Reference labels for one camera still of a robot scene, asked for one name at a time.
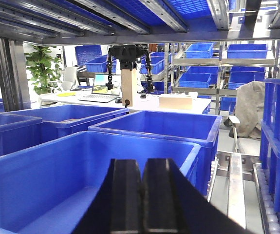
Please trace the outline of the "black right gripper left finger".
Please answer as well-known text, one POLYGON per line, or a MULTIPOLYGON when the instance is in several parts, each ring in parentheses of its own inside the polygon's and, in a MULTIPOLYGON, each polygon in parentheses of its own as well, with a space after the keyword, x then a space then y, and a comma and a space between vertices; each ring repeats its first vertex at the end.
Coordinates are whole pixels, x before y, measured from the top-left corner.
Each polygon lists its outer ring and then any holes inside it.
POLYGON ((75 234, 141 233, 141 175, 136 160, 112 159, 75 234))

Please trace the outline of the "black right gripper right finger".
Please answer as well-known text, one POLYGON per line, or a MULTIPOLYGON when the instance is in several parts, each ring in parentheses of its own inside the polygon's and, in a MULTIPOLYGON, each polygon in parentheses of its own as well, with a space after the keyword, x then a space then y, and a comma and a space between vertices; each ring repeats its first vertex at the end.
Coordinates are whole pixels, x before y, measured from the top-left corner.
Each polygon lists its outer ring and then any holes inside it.
POLYGON ((170 158, 150 158, 143 183, 146 234, 249 233, 207 202, 170 158))

